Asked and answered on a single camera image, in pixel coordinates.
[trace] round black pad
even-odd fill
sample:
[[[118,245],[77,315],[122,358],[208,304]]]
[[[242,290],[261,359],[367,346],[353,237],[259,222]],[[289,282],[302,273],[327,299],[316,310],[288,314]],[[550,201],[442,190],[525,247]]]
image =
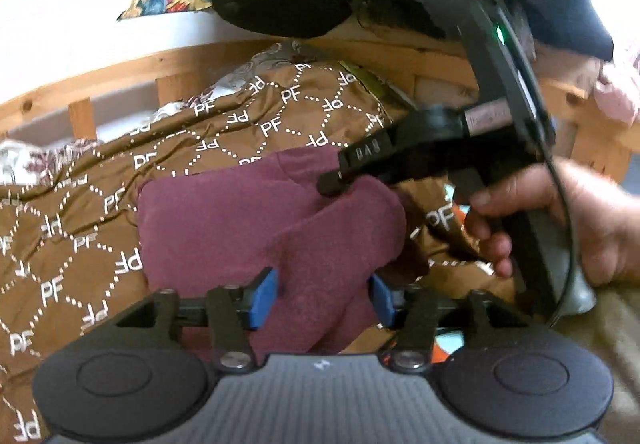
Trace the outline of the round black pad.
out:
[[[542,370],[529,374],[529,370]],[[524,395],[557,392],[569,380],[564,364],[540,354],[522,353],[504,358],[494,368],[495,378],[508,390]]]
[[[39,369],[33,394],[53,432],[108,442],[179,424],[207,384],[202,363],[184,350],[62,350]]]
[[[573,344],[464,347],[444,364],[440,387],[454,411],[491,433],[555,439],[597,424],[613,379],[596,356]]]

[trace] pink fabric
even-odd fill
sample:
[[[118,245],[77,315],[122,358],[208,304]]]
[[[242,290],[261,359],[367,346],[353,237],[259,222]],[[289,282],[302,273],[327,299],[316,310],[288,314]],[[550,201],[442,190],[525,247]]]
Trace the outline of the pink fabric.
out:
[[[339,198],[320,196],[316,178],[336,167],[331,147],[296,148],[147,183],[138,226],[151,289],[203,296],[271,265],[280,289],[250,338],[256,353],[342,350],[376,322],[367,279],[402,251],[406,218],[396,194],[371,177]],[[191,336],[185,346],[207,348]]]
[[[632,125],[640,111],[640,75],[633,66],[607,63],[596,83],[593,97],[611,119]]]

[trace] cable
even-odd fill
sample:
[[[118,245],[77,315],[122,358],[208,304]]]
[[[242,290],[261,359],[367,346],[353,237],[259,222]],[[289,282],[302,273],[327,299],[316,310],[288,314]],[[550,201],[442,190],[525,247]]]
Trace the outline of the cable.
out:
[[[569,208],[569,199],[566,195],[566,190],[564,189],[564,185],[562,185],[562,181],[560,176],[558,175],[558,171],[556,170],[556,165],[553,162],[553,158],[549,153],[548,148],[546,148],[544,142],[538,138],[538,148],[545,160],[545,166],[549,170],[549,174],[551,175],[551,180],[554,182],[556,186],[556,190],[558,190],[558,196],[560,198],[560,203],[562,204],[562,209],[564,210],[564,216],[566,217],[566,236],[569,242],[569,270],[566,274],[566,278],[564,279],[564,286],[562,287],[562,293],[558,300],[558,305],[556,306],[556,310],[549,317],[546,322],[546,325],[551,328],[558,320],[562,317],[562,311],[564,310],[564,306],[571,294],[571,286],[574,283],[576,274],[578,272],[578,237],[576,236],[575,230],[575,222],[571,215],[571,209]]]
[[[513,28],[511,27],[511,23],[507,18],[506,14],[499,6],[498,9],[498,23],[504,27],[507,32],[506,43],[504,44],[507,47],[508,52],[511,54],[511,57],[519,70],[524,84],[529,91],[529,95],[533,99],[534,108],[538,113],[536,118],[538,124],[543,125],[545,128],[543,130],[546,131],[546,123],[549,122],[548,114],[546,109],[544,108],[544,100],[542,98],[542,94],[540,92],[540,88],[536,82],[536,76],[533,73],[533,69],[527,61],[527,57],[522,50],[522,46],[520,45]],[[556,170],[556,166],[554,165],[553,158],[549,153],[549,150],[546,146],[546,141],[544,138],[545,132],[541,132],[539,128],[537,128],[536,124],[527,124],[527,130],[529,131],[529,136],[535,143],[538,150],[542,153],[542,156],[545,160],[545,166],[551,175],[551,180],[556,186],[556,190],[558,190],[558,196],[560,202],[562,204],[562,209],[564,210],[564,216],[566,217],[566,236],[569,243],[569,269],[566,274],[566,278],[564,280],[564,285],[562,286],[562,293],[558,299],[558,305],[554,313],[549,317],[546,322],[546,325],[551,328],[558,320],[562,317],[562,312],[564,311],[564,306],[571,294],[572,284],[575,281],[576,275],[578,273],[578,255],[579,255],[579,247],[578,247],[578,238],[576,236],[574,219],[571,215],[571,210],[569,208],[569,199],[566,196],[566,190],[564,189],[564,185],[562,185],[562,180],[558,175],[558,171]]]

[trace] finger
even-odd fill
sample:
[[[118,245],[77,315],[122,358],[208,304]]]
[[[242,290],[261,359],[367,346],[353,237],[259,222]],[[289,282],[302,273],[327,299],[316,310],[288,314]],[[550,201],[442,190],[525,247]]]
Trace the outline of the finger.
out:
[[[488,217],[504,217],[517,211],[545,208],[556,199],[548,170],[535,164],[474,194],[472,208]]]
[[[480,254],[491,262],[508,259],[511,254],[511,239],[506,233],[496,233],[480,242]]]
[[[513,275],[513,264],[510,259],[503,259],[494,264],[495,276],[499,278],[511,278]]]
[[[478,240],[488,240],[491,237],[489,222],[476,210],[469,210],[465,218],[465,229]]]

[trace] white wall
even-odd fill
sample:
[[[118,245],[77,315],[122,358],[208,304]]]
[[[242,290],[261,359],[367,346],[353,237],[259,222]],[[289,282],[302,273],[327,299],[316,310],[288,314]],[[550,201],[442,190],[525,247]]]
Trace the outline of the white wall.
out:
[[[0,0],[0,102],[159,50],[257,36],[206,12],[116,22],[129,3]]]

